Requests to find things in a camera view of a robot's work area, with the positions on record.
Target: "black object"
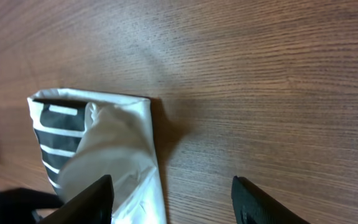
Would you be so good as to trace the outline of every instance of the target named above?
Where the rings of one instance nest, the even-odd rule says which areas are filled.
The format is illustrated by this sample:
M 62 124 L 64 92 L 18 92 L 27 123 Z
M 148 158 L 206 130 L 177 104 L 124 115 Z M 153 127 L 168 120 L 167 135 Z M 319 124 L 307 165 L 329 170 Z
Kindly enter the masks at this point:
M 114 191 L 110 175 L 104 175 L 68 203 L 57 195 L 30 189 L 0 192 L 0 224 L 110 224 Z M 36 209 L 59 208 L 44 219 Z
M 239 224 L 307 224 L 245 177 L 233 178 L 231 198 Z

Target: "brown wood tabletop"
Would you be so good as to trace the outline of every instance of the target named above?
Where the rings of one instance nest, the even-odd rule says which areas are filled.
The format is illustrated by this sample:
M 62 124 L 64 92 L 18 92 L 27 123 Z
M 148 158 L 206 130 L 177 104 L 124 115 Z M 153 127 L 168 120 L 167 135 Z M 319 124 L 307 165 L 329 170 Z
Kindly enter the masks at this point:
M 27 96 L 155 98 L 171 223 L 234 223 L 247 177 L 311 223 L 358 223 L 357 0 L 0 0 L 0 189 L 52 192 Z

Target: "folded cloth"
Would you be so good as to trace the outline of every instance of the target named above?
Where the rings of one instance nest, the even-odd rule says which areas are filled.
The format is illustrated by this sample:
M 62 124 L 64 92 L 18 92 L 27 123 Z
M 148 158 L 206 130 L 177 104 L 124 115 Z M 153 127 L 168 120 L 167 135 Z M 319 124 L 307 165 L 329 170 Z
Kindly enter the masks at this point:
M 28 102 L 42 161 L 62 199 L 110 174 L 112 223 L 166 223 L 150 100 L 51 89 Z

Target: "wooden table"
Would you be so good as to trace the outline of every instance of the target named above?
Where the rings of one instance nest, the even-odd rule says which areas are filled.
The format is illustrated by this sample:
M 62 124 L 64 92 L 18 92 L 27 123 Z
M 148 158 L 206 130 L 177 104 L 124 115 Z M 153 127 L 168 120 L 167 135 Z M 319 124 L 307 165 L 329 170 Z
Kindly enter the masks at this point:
M 26 97 L 53 87 L 156 98 L 172 223 L 234 223 L 234 175 L 358 223 L 356 0 L 0 0 L 0 189 L 52 191 Z

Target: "wood grain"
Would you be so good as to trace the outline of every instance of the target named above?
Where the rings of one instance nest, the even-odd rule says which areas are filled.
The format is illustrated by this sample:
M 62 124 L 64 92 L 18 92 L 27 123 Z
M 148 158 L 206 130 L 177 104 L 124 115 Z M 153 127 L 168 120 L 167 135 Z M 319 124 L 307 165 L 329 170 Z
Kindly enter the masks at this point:
M 249 178 L 311 223 L 358 223 L 358 1 L 0 1 L 0 189 L 52 191 L 26 97 L 155 98 L 171 223 L 234 223 Z

